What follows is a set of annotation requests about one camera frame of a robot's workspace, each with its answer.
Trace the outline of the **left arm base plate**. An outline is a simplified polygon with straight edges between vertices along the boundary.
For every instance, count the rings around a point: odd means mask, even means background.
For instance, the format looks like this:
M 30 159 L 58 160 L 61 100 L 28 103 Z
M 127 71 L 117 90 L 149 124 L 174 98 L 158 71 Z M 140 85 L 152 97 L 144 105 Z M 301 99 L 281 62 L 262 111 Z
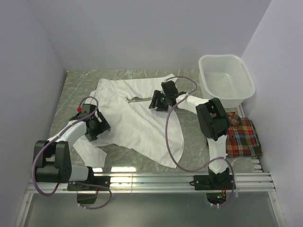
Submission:
M 110 181 L 110 176 L 94 176 L 84 182 L 75 181 L 73 183 L 68 183 L 67 191 L 107 191 L 110 187 Z

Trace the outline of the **white long sleeve shirt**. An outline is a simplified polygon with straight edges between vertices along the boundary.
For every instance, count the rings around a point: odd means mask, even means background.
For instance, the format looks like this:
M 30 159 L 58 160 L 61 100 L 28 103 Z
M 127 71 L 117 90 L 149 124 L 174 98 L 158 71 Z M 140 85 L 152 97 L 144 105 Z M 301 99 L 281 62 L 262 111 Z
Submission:
M 165 140 L 167 112 L 150 110 L 147 98 L 154 90 L 161 90 L 161 83 L 174 75 L 151 79 L 108 80 L 100 79 L 85 102 L 98 104 L 111 129 L 100 134 L 95 141 L 81 137 L 73 145 L 86 166 L 103 167 L 106 153 L 103 146 L 115 144 L 133 149 L 141 155 L 169 168 L 176 168 L 184 151 L 182 129 L 175 112 L 169 117 L 168 142 L 174 160 L 169 156 Z

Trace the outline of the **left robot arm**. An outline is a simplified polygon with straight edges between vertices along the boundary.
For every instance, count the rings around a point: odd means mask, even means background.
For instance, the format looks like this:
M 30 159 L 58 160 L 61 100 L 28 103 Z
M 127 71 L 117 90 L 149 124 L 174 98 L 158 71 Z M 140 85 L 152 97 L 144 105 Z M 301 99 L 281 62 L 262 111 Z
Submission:
M 32 175 L 35 182 L 68 183 L 79 181 L 84 190 L 95 186 L 95 177 L 90 166 L 73 166 L 70 148 L 83 137 L 88 142 L 110 130 L 110 125 L 98 107 L 83 104 L 68 125 L 56 136 L 39 140 L 34 146 Z

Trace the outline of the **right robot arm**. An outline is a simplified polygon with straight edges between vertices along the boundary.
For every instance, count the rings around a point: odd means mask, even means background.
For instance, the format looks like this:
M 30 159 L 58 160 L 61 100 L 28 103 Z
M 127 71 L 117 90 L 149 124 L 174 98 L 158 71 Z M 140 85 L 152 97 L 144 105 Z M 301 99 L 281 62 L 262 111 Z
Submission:
M 202 134 L 207 138 L 210 161 L 208 163 L 209 185 L 219 189 L 229 176 L 226 161 L 226 140 L 231 126 L 227 113 L 218 98 L 202 99 L 192 96 L 192 92 L 178 92 L 175 82 L 162 82 L 162 90 L 155 90 L 149 109 L 169 112 L 165 124 L 165 140 L 169 155 L 173 158 L 168 142 L 168 124 L 175 108 L 197 115 Z

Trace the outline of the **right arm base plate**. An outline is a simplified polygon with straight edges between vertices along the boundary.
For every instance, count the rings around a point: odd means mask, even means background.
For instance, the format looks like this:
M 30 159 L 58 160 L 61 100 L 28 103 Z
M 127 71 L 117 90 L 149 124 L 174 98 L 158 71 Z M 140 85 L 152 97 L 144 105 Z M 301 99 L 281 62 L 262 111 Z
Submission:
M 222 189 L 235 189 L 233 184 L 232 175 L 226 178 L 219 179 L 210 175 L 195 175 L 193 180 L 189 182 L 196 191 L 211 191 L 211 190 L 222 190 Z

